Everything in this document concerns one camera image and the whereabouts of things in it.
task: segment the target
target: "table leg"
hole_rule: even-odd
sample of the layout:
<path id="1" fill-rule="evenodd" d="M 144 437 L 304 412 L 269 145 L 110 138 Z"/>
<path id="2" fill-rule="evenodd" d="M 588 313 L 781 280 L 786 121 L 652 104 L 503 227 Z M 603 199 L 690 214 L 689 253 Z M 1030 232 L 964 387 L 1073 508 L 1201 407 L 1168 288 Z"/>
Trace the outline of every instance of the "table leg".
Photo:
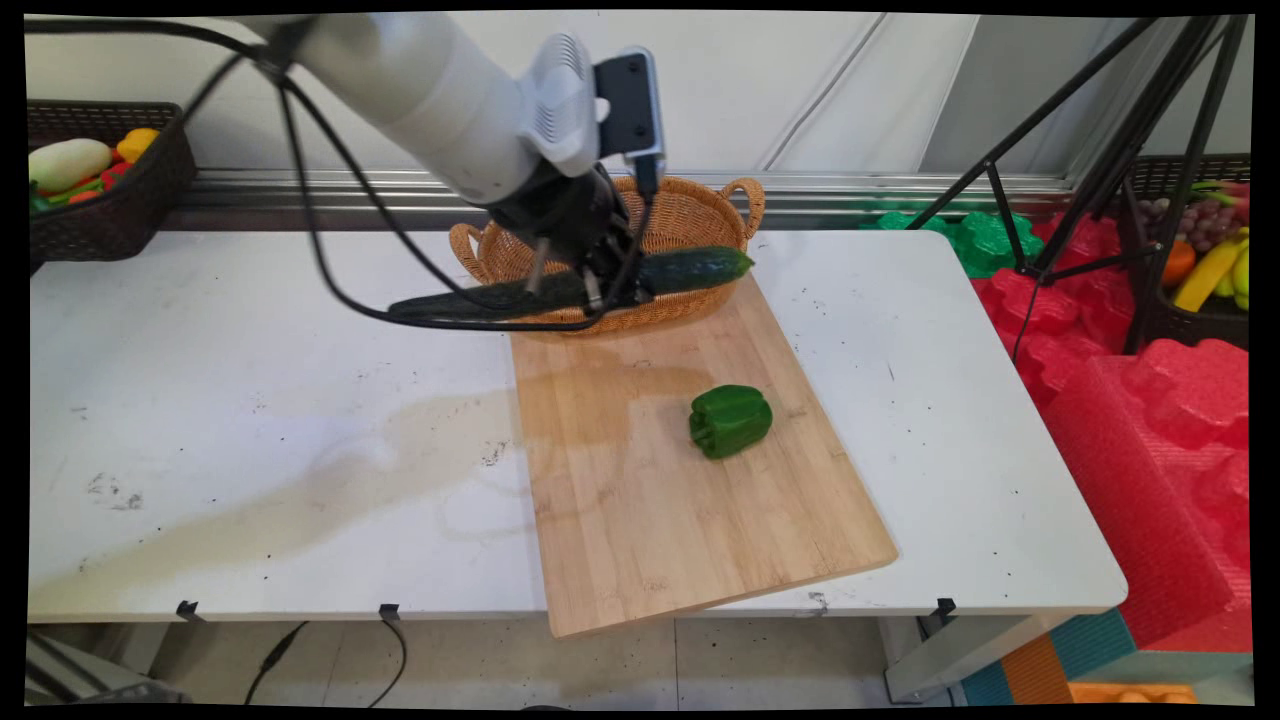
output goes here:
<path id="1" fill-rule="evenodd" d="M 929 639 L 904 651 L 915 618 L 882 618 L 891 702 L 924 702 L 1005 655 L 1070 620 L 1073 615 L 961 615 Z"/>

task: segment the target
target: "yellow pepper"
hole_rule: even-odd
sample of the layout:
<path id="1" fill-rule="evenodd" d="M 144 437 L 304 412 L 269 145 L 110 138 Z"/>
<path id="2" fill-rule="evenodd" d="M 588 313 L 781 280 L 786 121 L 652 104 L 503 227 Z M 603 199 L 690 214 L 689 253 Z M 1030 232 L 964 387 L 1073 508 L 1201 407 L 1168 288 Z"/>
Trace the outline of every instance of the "yellow pepper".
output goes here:
<path id="1" fill-rule="evenodd" d="M 151 147 L 151 143 L 160 137 L 160 131 L 154 131 L 151 128 L 137 128 L 131 129 L 129 135 L 124 136 L 124 140 L 115 146 L 115 151 L 120 154 L 128 163 L 137 163 L 138 158 Z"/>

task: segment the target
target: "banana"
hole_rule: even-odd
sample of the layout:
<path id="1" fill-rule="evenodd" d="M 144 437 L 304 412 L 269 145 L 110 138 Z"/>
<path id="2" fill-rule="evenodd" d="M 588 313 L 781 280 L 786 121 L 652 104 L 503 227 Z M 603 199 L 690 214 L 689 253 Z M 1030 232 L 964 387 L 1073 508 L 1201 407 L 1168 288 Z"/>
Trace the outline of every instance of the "banana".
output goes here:
<path id="1" fill-rule="evenodd" d="M 1245 242 L 1222 241 L 1210 250 L 1174 293 L 1174 306 L 1198 313 L 1217 283 L 1231 272 L 1240 251 L 1247 247 Z"/>

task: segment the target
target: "black tripod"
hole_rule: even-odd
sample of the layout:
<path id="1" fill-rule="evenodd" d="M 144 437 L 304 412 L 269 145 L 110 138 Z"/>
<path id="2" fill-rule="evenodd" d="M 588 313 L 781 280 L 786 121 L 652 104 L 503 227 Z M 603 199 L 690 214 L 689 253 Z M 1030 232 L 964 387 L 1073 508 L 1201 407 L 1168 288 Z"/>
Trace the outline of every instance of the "black tripod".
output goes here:
<path id="1" fill-rule="evenodd" d="M 1224 18 L 1226 19 L 1225 26 L 1215 35 L 1215 28 L 1221 24 Z M 996 172 L 996 161 L 1014 145 L 1016 145 L 1019 140 L 1034 129 L 1036 126 L 1050 115 L 1050 113 L 1056 110 L 1059 105 L 1079 90 L 1080 86 L 1088 82 L 1089 78 L 1092 78 L 1100 69 L 1110 63 L 1111 59 L 1119 55 L 1121 50 L 1128 47 L 1129 44 L 1149 28 L 1157 19 L 1158 18 L 1139 18 L 1134 20 L 1132 26 L 1120 33 L 1119 37 L 1112 40 L 1110 45 L 1098 53 L 1097 56 L 1080 68 L 1080 72 L 1075 73 L 1075 76 L 1071 77 L 1066 85 L 1059 88 L 1057 92 L 1055 92 L 1048 100 L 1037 108 L 1036 111 L 1014 128 L 1007 137 L 997 142 L 996 146 L 983 155 L 977 164 L 960 176 L 960 179 L 957 179 L 955 184 L 947 188 L 947 191 L 943 192 L 941 197 L 934 200 L 933 204 L 929 205 L 923 213 L 916 215 L 916 218 L 911 220 L 906 228 L 920 228 L 929 218 L 942 210 L 947 202 L 960 195 L 960 192 L 968 187 L 969 183 L 977 179 L 978 176 L 986 173 L 991 182 L 991 190 L 996 196 L 996 204 L 1000 208 L 1000 215 L 1004 219 L 1005 231 L 1009 233 L 1009 243 L 1014 252 L 1014 270 L 1019 274 L 1034 278 L 1037 290 L 1039 287 L 1053 284 L 1056 281 L 1066 277 L 1088 273 L 1091 270 L 1097 270 L 1117 263 L 1139 261 L 1149 256 L 1151 260 L 1147 265 L 1146 278 L 1140 287 L 1134 288 L 1137 309 L 1133 315 L 1133 322 L 1129 325 L 1129 334 L 1125 338 L 1125 354 L 1135 352 L 1138 350 L 1138 345 L 1142 342 L 1143 327 L 1151 313 L 1151 304 L 1155 301 L 1155 295 L 1160 286 L 1160 278 L 1165 272 L 1165 263 L 1169 259 L 1169 251 L 1172 249 L 1172 240 L 1178 231 L 1181 208 L 1187 205 L 1187 199 L 1190 195 L 1190 186 L 1196 179 L 1196 169 L 1199 167 L 1201 158 L 1204 154 L 1204 145 L 1208 141 L 1210 131 L 1213 128 L 1213 118 L 1217 115 L 1217 108 L 1222 101 L 1222 94 L 1226 90 L 1226 81 L 1231 76 L 1231 67 L 1235 64 L 1235 55 L 1240 47 L 1240 38 L 1244 36 L 1244 24 L 1248 15 L 1197 15 L 1187 19 L 1187 24 L 1178 35 L 1172 46 L 1170 46 L 1169 51 L 1165 54 L 1164 60 L 1160 63 L 1160 67 L 1156 69 L 1151 81 L 1143 88 L 1124 120 L 1121 120 L 1120 126 L 1115 131 L 1115 135 L 1107 142 L 1093 167 L 1080 181 L 1075 190 L 1075 197 L 1073 199 L 1071 205 L 1062 215 L 1062 220 L 1059 223 L 1057 229 L 1053 231 L 1053 236 L 1046 241 L 1044 250 L 1041 251 L 1039 256 L 1033 263 L 1027 261 L 1027 258 L 1023 254 L 1021 243 L 1018 241 L 1018 232 L 1014 228 L 1014 217 L 1009 209 L 1009 199 L 1005 196 L 1005 188 L 1000 182 L 1000 173 Z M 1174 97 L 1181 90 L 1187 78 L 1190 77 L 1192 72 L 1194 72 L 1194 69 L 1199 65 L 1201 60 L 1203 60 L 1208 53 L 1212 51 L 1215 45 L 1219 45 L 1219 41 L 1221 41 L 1221 46 L 1219 47 L 1217 58 L 1213 63 L 1213 72 L 1210 76 L 1204 97 L 1201 100 L 1201 108 L 1198 115 L 1196 117 L 1196 126 L 1192 128 L 1190 141 L 1187 143 L 1187 154 L 1183 159 L 1178 184 L 1175 186 L 1174 195 L 1170 199 L 1170 211 L 1165 214 L 1160 228 L 1153 234 L 1156 242 L 1132 254 L 1102 258 L 1100 260 L 1094 260 L 1093 263 L 1087 263 L 1084 265 L 1078 265 L 1075 268 L 1055 273 L 1053 265 L 1057 263 L 1062 250 L 1065 250 L 1066 243 L 1070 241 L 1076 223 L 1079 223 L 1080 218 L 1088 213 L 1093 213 L 1096 219 L 1102 215 L 1102 211 L 1120 188 L 1125 174 L 1129 172 L 1129 167 L 1133 164 L 1134 159 L 1137 159 L 1138 152 L 1147 142 L 1151 132 L 1156 128 L 1156 123 L 1160 122 L 1160 118 L 1165 114 L 1169 104 L 1172 102 Z M 1032 304 L 1034 304 L 1034 301 L 1036 296 L 1033 293 Z M 1030 318 L 1030 314 L 1032 305 L 1028 305 L 1028 319 Z M 1018 360 L 1016 347 L 1018 346 L 1015 345 L 1014 361 Z"/>

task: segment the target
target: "white table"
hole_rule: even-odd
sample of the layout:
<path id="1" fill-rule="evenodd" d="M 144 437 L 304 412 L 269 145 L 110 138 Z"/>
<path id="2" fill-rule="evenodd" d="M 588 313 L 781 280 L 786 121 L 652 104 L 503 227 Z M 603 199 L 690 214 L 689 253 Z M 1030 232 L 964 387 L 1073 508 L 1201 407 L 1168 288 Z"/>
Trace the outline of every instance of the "white table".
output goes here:
<path id="1" fill-rule="evenodd" d="M 325 237 L 370 305 L 440 288 L 389 233 Z M 415 237 L 466 277 L 445 233 Z M 895 664 L 897 697 L 1125 598 L 941 236 L 763 232 L 750 254 L 901 556 L 705 615 L 952 598 L 998 616 Z M 504 333 L 356 315 L 302 233 L 160 233 L 123 263 L 49 264 L 31 327 L 28 621 L 168 621 L 182 601 L 206 620 L 545 610 Z"/>

